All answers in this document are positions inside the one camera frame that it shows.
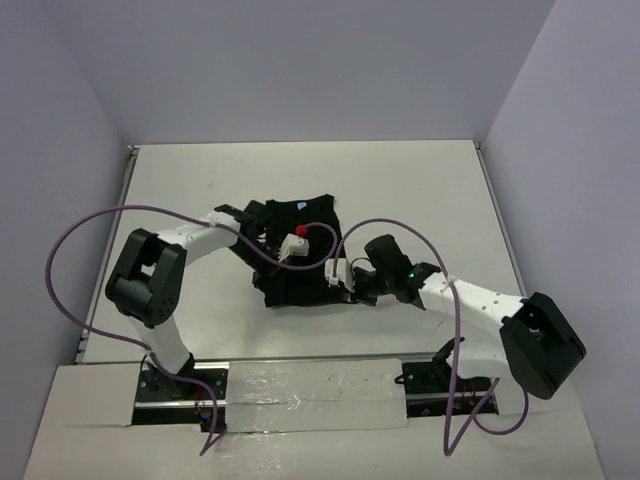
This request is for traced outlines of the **black t shirt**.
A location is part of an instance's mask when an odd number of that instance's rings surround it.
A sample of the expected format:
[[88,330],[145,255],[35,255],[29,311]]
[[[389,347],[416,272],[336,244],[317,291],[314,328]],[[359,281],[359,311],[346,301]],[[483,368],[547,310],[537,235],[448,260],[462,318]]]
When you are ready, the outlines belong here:
[[[335,197],[331,194],[307,200],[266,201],[258,211],[261,246],[268,255],[278,258],[285,237],[294,234],[297,227],[311,224],[304,235],[309,241],[309,253],[302,257],[293,256],[286,262],[305,266],[322,261],[332,246],[342,239],[334,202]],[[265,263],[253,273],[252,283],[263,293],[268,308],[311,307],[344,301],[342,291],[328,284],[323,266],[292,271]]]

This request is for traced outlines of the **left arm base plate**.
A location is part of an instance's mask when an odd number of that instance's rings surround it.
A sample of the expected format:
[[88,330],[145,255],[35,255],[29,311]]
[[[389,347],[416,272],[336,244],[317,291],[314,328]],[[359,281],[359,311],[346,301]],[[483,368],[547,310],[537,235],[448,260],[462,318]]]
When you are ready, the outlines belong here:
[[[214,392],[218,405],[215,433],[226,430],[225,397],[228,368],[196,366],[194,378]],[[138,376],[131,423],[134,426],[191,425],[207,433],[212,426],[211,396],[198,385],[170,380],[153,367],[144,367]]]

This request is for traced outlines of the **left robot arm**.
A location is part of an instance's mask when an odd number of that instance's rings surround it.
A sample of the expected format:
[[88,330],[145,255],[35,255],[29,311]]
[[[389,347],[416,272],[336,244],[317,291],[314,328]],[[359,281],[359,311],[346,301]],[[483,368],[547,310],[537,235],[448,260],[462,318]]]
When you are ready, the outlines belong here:
[[267,207],[255,200],[242,210],[220,205],[196,222],[173,229],[132,231],[107,281],[105,295],[131,319],[139,338],[163,368],[160,387],[173,398],[195,387],[194,357],[181,339],[174,312],[186,267],[220,249],[228,249],[253,271],[254,277],[275,266],[263,246],[269,220]]

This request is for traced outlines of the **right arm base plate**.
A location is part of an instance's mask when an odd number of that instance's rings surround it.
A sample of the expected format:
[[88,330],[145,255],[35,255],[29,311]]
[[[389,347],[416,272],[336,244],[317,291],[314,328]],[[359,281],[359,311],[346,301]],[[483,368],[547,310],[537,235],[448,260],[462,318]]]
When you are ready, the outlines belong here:
[[[410,418],[446,415],[451,368],[446,361],[403,362],[402,373],[394,382],[405,392]],[[486,377],[456,378],[452,415],[468,415],[491,386]]]

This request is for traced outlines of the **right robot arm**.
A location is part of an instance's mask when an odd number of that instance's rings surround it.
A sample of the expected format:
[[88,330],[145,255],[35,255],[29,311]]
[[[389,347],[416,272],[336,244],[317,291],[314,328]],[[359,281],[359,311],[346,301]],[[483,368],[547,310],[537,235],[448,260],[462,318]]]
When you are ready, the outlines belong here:
[[356,301],[375,305],[380,296],[437,312],[490,335],[460,340],[459,356],[434,368],[436,383],[455,391],[473,377],[510,378],[542,400],[551,399],[586,356],[586,347],[551,297],[506,295],[447,277],[436,265],[413,263],[389,234],[364,247],[371,271],[354,273]]

